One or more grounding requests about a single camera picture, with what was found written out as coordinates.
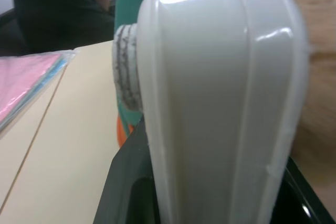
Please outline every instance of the table surface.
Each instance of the table surface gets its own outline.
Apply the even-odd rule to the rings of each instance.
[[[0,139],[0,224],[92,224],[119,149],[111,46],[78,48]],[[336,219],[336,182],[311,185]]]

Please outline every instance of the white plastic object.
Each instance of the white plastic object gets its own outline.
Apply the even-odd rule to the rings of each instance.
[[[295,3],[144,0],[136,30],[161,223],[268,223],[307,88]]]

